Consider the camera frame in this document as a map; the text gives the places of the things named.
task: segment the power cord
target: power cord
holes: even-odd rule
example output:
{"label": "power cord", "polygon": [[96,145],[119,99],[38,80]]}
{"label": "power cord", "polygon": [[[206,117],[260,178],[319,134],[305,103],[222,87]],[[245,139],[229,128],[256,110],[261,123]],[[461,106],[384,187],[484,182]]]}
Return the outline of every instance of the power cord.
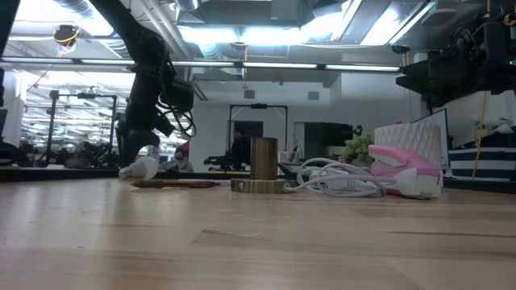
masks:
{"label": "power cord", "polygon": [[[193,138],[197,134],[197,127],[195,126],[194,116],[192,115],[192,112],[189,111],[189,112],[183,113],[180,110],[176,109],[176,107],[174,107],[174,105],[170,101],[169,94],[167,92],[166,86],[164,85],[165,70],[167,68],[172,70],[172,67],[173,67],[172,61],[169,59],[169,50],[167,48],[167,44],[166,44],[166,42],[163,41],[163,38],[161,37],[161,35],[158,35],[157,33],[154,33],[154,35],[163,44],[163,51],[162,51],[163,56],[162,56],[161,68],[160,68],[160,86],[161,86],[161,94],[163,95],[163,97],[166,100],[166,102],[162,102],[158,98],[157,105],[160,108],[165,109],[166,111],[165,112],[160,112],[160,114],[163,114],[163,115],[172,114],[174,119],[177,122],[177,127],[179,128],[179,131],[184,136],[186,136],[188,138]],[[181,124],[181,117],[184,117],[188,121],[189,125],[187,127],[184,127]]]}
{"label": "power cord", "polygon": [[[327,165],[323,168],[308,166],[315,162]],[[312,176],[314,172],[318,172],[316,177],[307,182],[303,180],[303,176]],[[299,186],[291,188],[286,185],[285,191],[296,192],[304,188],[330,197],[384,197],[386,186],[397,183],[395,179],[372,176],[356,166],[325,158],[306,161],[299,170],[297,182]]]}

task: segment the white cable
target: white cable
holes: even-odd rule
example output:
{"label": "white cable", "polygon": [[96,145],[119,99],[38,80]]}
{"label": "white cable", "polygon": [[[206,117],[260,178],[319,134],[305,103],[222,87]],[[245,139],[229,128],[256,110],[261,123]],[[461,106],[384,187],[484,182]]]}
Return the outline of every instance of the white cable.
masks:
{"label": "white cable", "polygon": [[[307,166],[314,162],[323,162],[327,165],[323,168]],[[318,171],[317,176],[305,182],[303,176],[309,176],[314,171]],[[297,180],[299,186],[291,188],[286,185],[285,190],[295,192],[304,188],[331,197],[383,197],[387,193],[385,186],[397,182],[395,179],[372,176],[361,168],[325,158],[314,158],[306,161],[299,170]],[[348,180],[347,187],[329,188],[328,181],[333,180]]]}

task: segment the pink device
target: pink device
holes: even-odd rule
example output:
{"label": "pink device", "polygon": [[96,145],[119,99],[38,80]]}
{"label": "pink device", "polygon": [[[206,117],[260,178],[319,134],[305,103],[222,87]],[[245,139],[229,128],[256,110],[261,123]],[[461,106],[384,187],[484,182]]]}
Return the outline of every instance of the pink device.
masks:
{"label": "pink device", "polygon": [[368,151],[376,160],[371,166],[371,174],[397,181],[387,187],[387,193],[420,198],[439,198],[441,195],[443,175],[429,159],[395,147],[370,145]]}

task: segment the brass cylinder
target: brass cylinder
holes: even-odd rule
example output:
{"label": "brass cylinder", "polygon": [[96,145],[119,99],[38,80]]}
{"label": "brass cylinder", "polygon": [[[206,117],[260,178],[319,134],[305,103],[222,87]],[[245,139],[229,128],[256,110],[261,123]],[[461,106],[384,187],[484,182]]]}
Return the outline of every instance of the brass cylinder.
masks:
{"label": "brass cylinder", "polygon": [[277,139],[255,137],[251,140],[251,179],[277,179]]}

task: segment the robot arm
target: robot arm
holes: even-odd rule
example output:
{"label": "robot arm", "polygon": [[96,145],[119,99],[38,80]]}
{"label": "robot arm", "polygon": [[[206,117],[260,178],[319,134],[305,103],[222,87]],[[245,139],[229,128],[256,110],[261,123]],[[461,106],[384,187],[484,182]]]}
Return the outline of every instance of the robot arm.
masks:
{"label": "robot arm", "polygon": [[136,77],[125,118],[117,127],[121,165],[125,167],[134,161],[142,147],[159,146],[160,138],[153,129],[167,136],[175,129],[156,105],[178,119],[178,114],[192,110],[194,93],[190,84],[174,79],[176,72],[169,51],[158,34],[141,26],[119,0],[90,2],[120,35],[135,61],[132,71]]}

